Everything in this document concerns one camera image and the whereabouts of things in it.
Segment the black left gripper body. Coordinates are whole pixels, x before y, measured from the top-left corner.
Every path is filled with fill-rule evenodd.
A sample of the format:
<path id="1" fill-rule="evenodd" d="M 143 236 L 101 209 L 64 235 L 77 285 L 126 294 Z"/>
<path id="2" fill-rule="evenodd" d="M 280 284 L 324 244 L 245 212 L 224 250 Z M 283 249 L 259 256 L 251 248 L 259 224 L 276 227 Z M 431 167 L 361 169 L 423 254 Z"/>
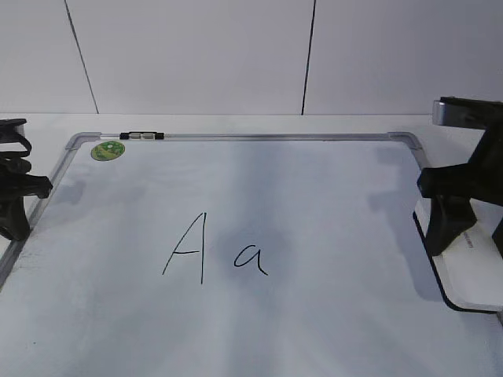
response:
<path id="1" fill-rule="evenodd" d="M 1 200 L 49 196 L 53 188 L 49 178 L 30 175 L 30 170 L 31 164 L 25 159 L 1 159 Z"/>

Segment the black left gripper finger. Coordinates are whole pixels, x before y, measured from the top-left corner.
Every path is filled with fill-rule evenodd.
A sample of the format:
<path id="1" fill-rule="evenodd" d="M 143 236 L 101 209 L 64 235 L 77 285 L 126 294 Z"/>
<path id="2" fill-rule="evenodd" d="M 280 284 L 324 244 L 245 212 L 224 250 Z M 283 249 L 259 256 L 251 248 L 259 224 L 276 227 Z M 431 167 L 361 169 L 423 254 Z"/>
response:
<path id="1" fill-rule="evenodd" d="M 24 209 L 24 199 L 18 197 L 1 201 L 1 236 L 7 240 L 25 240 L 30 225 Z"/>

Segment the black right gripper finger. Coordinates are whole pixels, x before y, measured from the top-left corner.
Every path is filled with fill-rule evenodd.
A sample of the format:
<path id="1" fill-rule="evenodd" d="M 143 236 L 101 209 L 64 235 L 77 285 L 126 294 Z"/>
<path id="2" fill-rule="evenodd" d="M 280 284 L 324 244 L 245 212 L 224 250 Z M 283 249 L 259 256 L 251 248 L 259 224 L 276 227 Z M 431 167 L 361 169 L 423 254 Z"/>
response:
<path id="1" fill-rule="evenodd" d="M 464 231 L 477 222 L 470 200 L 459 196 L 435 196 L 426 233 L 426 251 L 439 256 Z"/>
<path id="2" fill-rule="evenodd" d="M 492 239 L 500 255 L 503 257 L 503 219 L 500 220 L 495 228 Z"/>

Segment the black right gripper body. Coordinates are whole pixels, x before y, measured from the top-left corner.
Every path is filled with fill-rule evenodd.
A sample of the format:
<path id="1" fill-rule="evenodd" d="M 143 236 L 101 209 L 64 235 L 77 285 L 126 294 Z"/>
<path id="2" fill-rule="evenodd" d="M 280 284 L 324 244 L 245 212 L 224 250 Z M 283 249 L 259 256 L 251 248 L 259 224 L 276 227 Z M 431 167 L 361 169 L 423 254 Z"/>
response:
<path id="1" fill-rule="evenodd" d="M 502 126 L 488 126 L 466 163 L 424 168 L 417 180 L 431 220 L 474 220 L 471 199 L 502 205 Z"/>

